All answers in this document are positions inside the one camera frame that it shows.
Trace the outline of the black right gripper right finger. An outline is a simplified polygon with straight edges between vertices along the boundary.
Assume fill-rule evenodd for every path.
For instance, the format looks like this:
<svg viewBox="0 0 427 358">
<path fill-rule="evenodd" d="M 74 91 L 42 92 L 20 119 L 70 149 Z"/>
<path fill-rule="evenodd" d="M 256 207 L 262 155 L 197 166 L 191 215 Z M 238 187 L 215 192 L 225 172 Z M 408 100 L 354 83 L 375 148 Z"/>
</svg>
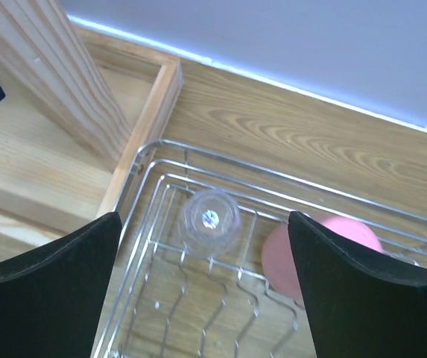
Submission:
<svg viewBox="0 0 427 358">
<path fill-rule="evenodd" d="M 427 357 L 427 268 L 297 211 L 288 235 L 318 357 Z"/>
</svg>

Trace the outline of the clear drinking glass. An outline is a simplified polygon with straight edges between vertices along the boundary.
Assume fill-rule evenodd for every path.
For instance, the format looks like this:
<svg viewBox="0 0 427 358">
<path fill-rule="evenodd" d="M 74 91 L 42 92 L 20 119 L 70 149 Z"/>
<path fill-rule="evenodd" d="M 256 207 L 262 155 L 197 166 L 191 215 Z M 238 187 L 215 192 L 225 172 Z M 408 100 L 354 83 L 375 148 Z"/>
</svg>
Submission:
<svg viewBox="0 0 427 358">
<path fill-rule="evenodd" d="M 241 226 L 237 201 L 223 190 L 196 192 L 182 207 L 177 238 L 189 255 L 218 257 L 234 246 Z"/>
</svg>

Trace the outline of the pink cup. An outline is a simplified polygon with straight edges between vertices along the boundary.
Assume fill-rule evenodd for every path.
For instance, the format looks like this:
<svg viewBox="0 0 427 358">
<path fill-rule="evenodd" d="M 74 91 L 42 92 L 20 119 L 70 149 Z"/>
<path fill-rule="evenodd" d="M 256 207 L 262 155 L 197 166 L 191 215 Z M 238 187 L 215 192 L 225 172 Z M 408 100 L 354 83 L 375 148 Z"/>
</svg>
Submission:
<svg viewBox="0 0 427 358">
<path fill-rule="evenodd" d="M 377 235 L 358 220 L 327 216 L 317 218 L 316 221 L 353 242 L 383 252 Z M 280 224 L 272 230 L 262 246 L 261 261 L 264 275 L 273 289 L 303 308 L 303 295 L 291 251 L 287 224 Z"/>
</svg>

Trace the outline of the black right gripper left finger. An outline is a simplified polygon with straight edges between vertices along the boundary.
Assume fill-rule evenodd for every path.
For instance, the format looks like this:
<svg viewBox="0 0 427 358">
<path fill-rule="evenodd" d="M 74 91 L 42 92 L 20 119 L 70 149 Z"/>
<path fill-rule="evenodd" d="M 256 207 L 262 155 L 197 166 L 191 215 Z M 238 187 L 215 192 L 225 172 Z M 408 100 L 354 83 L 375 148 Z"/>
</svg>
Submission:
<svg viewBox="0 0 427 358">
<path fill-rule="evenodd" d="M 122 229 L 117 212 L 0 262 L 0 357 L 89 357 Z"/>
</svg>

